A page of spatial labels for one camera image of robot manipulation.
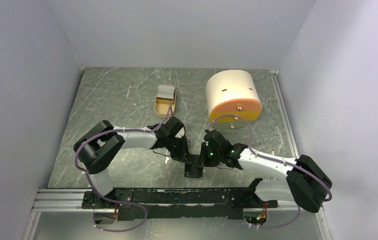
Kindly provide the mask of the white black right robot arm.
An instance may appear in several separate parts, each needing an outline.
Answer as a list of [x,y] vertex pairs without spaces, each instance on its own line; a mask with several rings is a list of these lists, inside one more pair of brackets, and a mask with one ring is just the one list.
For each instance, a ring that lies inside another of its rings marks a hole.
[[333,185],[330,178],[309,156],[289,158],[260,152],[246,144],[231,144],[217,130],[207,130],[204,136],[205,166],[224,164],[229,168],[250,170],[271,176],[274,180],[259,182],[246,194],[252,207],[264,201],[294,202],[302,209],[317,213],[330,200]]

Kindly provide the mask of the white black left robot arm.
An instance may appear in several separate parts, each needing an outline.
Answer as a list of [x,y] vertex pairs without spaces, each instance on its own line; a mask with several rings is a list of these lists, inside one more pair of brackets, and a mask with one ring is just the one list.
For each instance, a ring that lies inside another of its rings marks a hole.
[[192,165],[188,151],[184,123],[175,116],[159,124],[144,128],[114,127],[103,120],[79,139],[73,149],[74,165],[87,177],[89,186],[97,193],[95,201],[103,208],[115,202],[114,186],[108,167],[120,150],[125,149],[167,149],[170,158]]

